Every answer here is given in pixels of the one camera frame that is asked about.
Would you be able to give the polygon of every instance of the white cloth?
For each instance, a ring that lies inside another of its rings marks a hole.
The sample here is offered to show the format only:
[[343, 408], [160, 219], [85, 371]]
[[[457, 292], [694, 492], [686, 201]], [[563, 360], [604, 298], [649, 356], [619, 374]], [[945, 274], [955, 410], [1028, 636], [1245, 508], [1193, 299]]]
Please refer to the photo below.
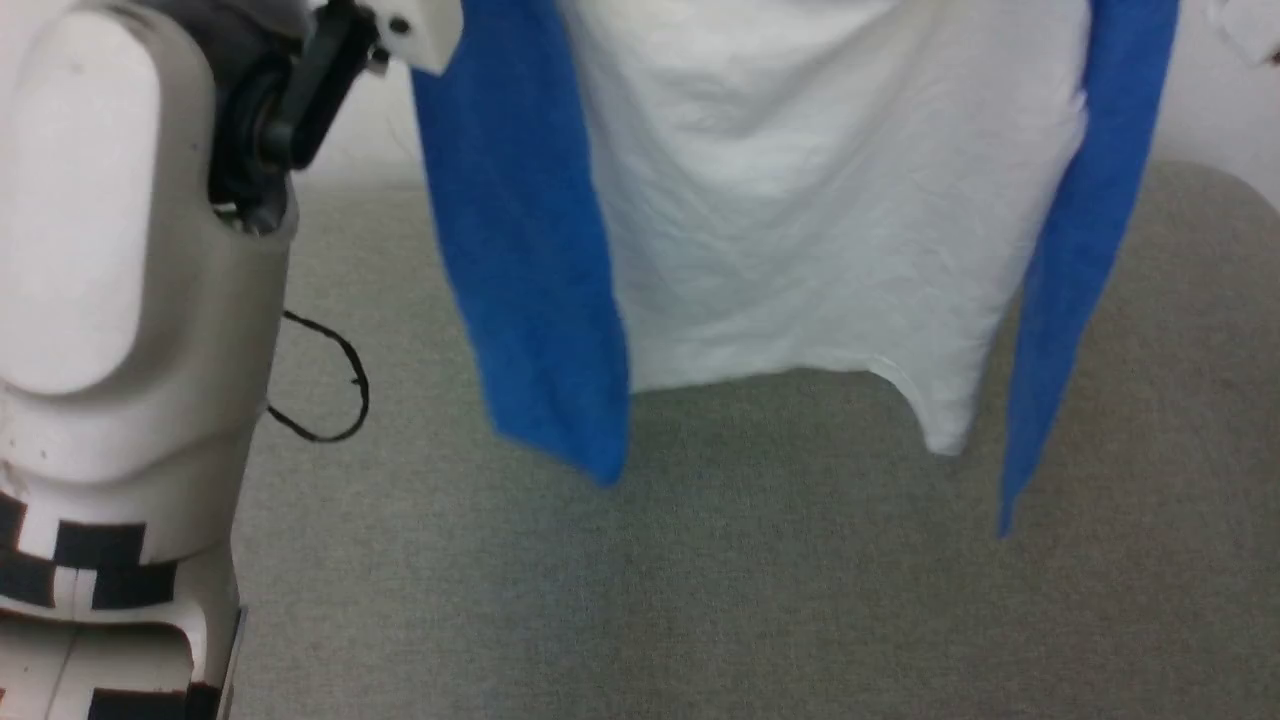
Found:
[[959, 452], [1088, 0], [562, 0], [636, 389], [872, 370]]

